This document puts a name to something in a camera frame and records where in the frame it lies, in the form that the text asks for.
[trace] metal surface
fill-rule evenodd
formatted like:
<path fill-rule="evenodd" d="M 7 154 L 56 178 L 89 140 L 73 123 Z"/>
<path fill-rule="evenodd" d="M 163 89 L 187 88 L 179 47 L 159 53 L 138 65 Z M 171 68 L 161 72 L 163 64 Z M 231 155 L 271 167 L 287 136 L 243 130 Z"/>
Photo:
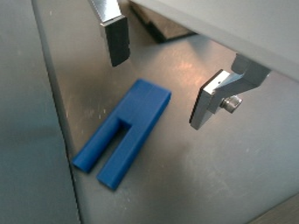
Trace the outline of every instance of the metal surface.
<path fill-rule="evenodd" d="M 295 224 L 299 223 L 299 195 L 261 215 L 249 224 Z"/>
<path fill-rule="evenodd" d="M 102 23 L 122 16 L 118 0 L 90 0 Z"/>
<path fill-rule="evenodd" d="M 273 72 L 263 87 L 242 95 L 246 103 L 234 115 L 222 110 L 195 131 L 189 118 L 199 88 L 221 68 L 230 71 L 235 53 L 202 35 L 158 45 L 127 1 L 121 7 L 133 54 L 113 68 L 89 2 L 39 0 L 71 157 L 138 78 L 173 90 L 118 190 L 111 192 L 95 177 L 126 133 L 109 146 L 95 171 L 75 171 L 83 223 L 247 223 L 298 193 L 299 84 Z"/>
<path fill-rule="evenodd" d="M 239 73 L 229 74 L 219 71 L 201 88 L 190 120 L 191 126 L 197 130 L 221 108 L 230 113 L 235 111 L 242 100 L 234 95 L 259 87 L 270 73 L 269 68 L 239 54 L 233 63 L 233 70 Z"/>
<path fill-rule="evenodd" d="M 298 0 L 134 2 L 299 81 Z"/>
<path fill-rule="evenodd" d="M 0 3 L 0 223 L 79 224 L 30 0 Z"/>
<path fill-rule="evenodd" d="M 215 89 L 221 83 L 230 77 L 230 73 L 219 70 L 218 73 L 201 87 L 201 92 L 191 112 L 191 126 L 198 130 L 202 125 L 210 120 L 213 113 L 210 111 L 210 105 Z"/>

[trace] blue u-shaped block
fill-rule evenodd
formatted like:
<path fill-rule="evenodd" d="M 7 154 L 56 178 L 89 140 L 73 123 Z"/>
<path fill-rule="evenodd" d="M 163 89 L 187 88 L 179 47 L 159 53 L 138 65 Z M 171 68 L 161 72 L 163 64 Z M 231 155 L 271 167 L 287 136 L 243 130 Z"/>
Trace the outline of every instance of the blue u-shaped block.
<path fill-rule="evenodd" d="M 171 95 L 170 90 L 146 80 L 138 80 L 78 156 L 73 159 L 74 165 L 85 172 L 90 172 L 121 126 L 126 125 L 129 132 L 98 174 L 98 180 L 113 190 L 118 189 L 165 112 Z"/>

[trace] screw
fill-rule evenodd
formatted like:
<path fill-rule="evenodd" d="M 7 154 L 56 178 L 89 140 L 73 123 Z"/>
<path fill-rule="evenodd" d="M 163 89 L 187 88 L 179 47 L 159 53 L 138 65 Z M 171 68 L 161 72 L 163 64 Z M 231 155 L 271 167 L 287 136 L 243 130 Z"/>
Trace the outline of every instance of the screw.
<path fill-rule="evenodd" d="M 222 101 L 219 106 L 233 114 L 237 108 L 239 107 L 241 103 L 242 99 L 239 99 L 237 95 L 233 95 L 231 97 L 226 98 Z"/>

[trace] white panel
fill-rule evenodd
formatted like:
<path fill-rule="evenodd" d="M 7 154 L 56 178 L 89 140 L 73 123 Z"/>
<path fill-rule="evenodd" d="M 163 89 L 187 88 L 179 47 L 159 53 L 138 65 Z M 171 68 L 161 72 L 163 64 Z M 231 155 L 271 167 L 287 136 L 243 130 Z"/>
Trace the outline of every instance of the white panel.
<path fill-rule="evenodd" d="M 134 0 L 299 80 L 299 1 Z"/>

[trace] metal bracket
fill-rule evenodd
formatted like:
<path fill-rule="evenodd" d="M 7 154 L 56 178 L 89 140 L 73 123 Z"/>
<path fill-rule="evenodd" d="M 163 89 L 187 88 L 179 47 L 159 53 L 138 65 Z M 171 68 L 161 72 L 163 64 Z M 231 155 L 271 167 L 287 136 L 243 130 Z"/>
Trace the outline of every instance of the metal bracket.
<path fill-rule="evenodd" d="M 221 70 L 201 88 L 191 113 L 191 126 L 198 130 L 221 108 L 233 113 L 242 100 L 238 94 L 257 88 L 270 69 L 238 54 L 231 66 L 234 73 Z"/>
<path fill-rule="evenodd" d="M 118 0 L 90 0 L 101 22 L 111 65 L 117 67 L 130 57 L 127 17 L 122 15 Z"/>

